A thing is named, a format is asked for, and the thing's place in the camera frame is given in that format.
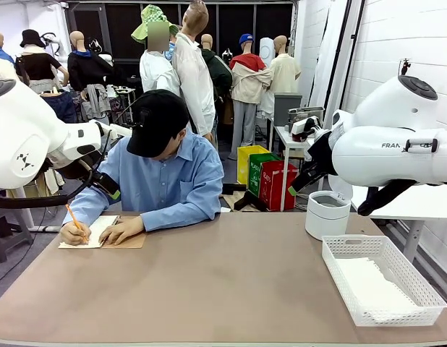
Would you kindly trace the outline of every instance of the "beige jacket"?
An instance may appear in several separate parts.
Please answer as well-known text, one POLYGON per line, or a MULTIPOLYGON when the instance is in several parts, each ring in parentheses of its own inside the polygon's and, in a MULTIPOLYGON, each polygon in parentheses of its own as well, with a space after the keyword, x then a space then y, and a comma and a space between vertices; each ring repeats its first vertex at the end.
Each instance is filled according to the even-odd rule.
POLYGON ((265 69, 255 72, 243 64, 236 63, 231 72, 231 98, 242 103, 259 104, 262 92, 268 88, 273 78, 272 71, 265 69))

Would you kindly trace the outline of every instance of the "black jacket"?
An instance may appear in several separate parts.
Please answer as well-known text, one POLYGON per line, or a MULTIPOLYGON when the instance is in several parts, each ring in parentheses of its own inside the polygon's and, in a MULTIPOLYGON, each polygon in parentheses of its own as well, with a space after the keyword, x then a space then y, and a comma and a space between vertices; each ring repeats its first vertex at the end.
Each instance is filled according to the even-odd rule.
POLYGON ((77 92, 83 91, 87 85, 106 86, 114 73, 114 68, 93 52, 90 52, 90 56, 80 56, 71 52, 67 59, 67 69, 69 83, 77 92))
POLYGON ((208 65, 210 78, 218 96, 224 97, 230 91, 233 80, 230 68, 214 51, 202 48, 201 54, 208 65))

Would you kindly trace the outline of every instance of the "black shirt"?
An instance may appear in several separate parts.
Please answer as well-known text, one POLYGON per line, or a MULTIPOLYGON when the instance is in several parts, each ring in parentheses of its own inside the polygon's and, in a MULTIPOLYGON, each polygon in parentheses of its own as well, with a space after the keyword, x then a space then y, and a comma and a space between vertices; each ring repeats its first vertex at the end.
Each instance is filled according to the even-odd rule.
POLYGON ((71 52, 67 59, 67 69, 69 83, 77 92, 83 91, 87 85, 106 86, 114 73, 114 68, 93 52, 90 52, 90 56, 71 52))
MULTIPOLYGON (((27 55, 22 55, 22 60, 24 61, 24 70, 29 76, 29 80, 52 80, 55 78, 54 73, 51 71, 51 66, 58 69, 61 64, 48 53, 32 53, 27 55)), ((16 63, 16 73, 21 75, 20 67, 16 63)))

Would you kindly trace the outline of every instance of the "white plastic basket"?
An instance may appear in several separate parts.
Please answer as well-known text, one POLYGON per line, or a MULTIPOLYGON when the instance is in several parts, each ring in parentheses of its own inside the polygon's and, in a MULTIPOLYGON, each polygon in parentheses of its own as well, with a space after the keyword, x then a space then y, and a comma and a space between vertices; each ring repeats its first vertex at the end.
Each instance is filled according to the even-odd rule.
POLYGON ((434 288, 386 236, 324 236, 322 256, 356 326, 433 325, 443 308, 447 307, 434 288), (336 260, 363 257, 375 261, 386 280, 394 282, 416 307, 409 311, 408 307, 383 309, 361 304, 336 260))

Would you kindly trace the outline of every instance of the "red shirt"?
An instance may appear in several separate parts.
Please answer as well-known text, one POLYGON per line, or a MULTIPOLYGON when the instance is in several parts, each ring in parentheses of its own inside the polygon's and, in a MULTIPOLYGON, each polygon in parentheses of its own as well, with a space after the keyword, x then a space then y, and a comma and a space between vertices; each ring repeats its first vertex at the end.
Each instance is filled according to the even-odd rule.
POLYGON ((235 56, 230 61, 230 69, 233 69, 235 63, 237 62, 242 65, 245 65, 248 69, 251 69, 252 71, 256 72, 266 67, 262 59, 259 56, 256 56, 255 54, 252 53, 240 54, 239 56, 235 56))

